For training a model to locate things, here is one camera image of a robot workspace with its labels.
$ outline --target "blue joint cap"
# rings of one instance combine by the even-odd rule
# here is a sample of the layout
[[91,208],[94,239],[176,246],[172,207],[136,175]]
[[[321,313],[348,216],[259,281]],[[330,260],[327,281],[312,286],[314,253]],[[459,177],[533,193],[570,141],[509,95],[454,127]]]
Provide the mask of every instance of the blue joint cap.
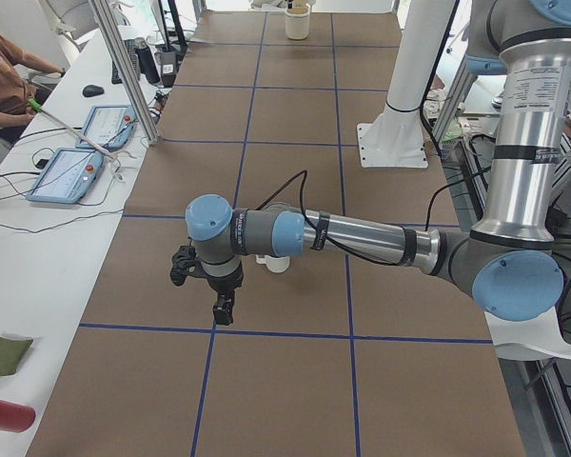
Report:
[[556,261],[537,250],[508,252],[486,265],[472,286],[485,311],[506,321],[528,321],[561,297],[564,280]]
[[531,0],[531,4],[549,20],[571,27],[571,0]]
[[305,218],[298,212],[284,211],[273,225],[273,252],[277,257],[301,255],[305,242]]
[[210,240],[230,225],[231,217],[232,206],[220,195],[197,197],[186,211],[188,236],[195,241]]
[[487,57],[474,57],[465,55],[467,71],[472,74],[496,75],[507,74],[507,66],[499,59],[489,59]]

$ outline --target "black computer mouse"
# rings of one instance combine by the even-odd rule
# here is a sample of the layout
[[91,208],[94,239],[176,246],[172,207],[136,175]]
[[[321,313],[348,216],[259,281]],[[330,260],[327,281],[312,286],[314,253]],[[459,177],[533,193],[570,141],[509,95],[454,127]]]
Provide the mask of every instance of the black computer mouse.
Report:
[[83,89],[84,97],[94,97],[95,95],[101,95],[102,93],[104,93],[104,88],[100,86],[94,86],[92,84],[85,86]]

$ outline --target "red can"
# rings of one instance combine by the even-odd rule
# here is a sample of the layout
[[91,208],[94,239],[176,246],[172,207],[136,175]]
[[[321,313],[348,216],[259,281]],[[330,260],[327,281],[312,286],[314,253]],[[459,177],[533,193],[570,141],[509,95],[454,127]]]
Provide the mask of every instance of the red can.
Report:
[[31,407],[0,400],[0,430],[24,431],[36,419],[36,411]]

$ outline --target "brown shirt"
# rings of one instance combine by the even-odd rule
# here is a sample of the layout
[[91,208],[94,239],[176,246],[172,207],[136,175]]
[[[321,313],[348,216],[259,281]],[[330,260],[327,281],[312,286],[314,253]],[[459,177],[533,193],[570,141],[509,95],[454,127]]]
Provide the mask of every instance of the brown shirt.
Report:
[[0,35],[0,112],[22,114],[36,88],[21,79],[14,65],[20,64],[23,50]]

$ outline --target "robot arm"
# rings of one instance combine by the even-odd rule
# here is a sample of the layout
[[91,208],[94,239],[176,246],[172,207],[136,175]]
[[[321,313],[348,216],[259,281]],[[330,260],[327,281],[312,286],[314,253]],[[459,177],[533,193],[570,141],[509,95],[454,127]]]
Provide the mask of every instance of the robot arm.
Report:
[[475,0],[468,67],[507,65],[491,185],[469,234],[418,231],[284,206],[233,209],[205,195],[187,207],[191,244],[171,279],[205,278],[218,293],[217,324],[232,323],[242,255],[300,255],[337,248],[383,265],[417,267],[455,284],[486,311],[512,321],[552,308],[563,278],[544,220],[571,87],[571,0]]

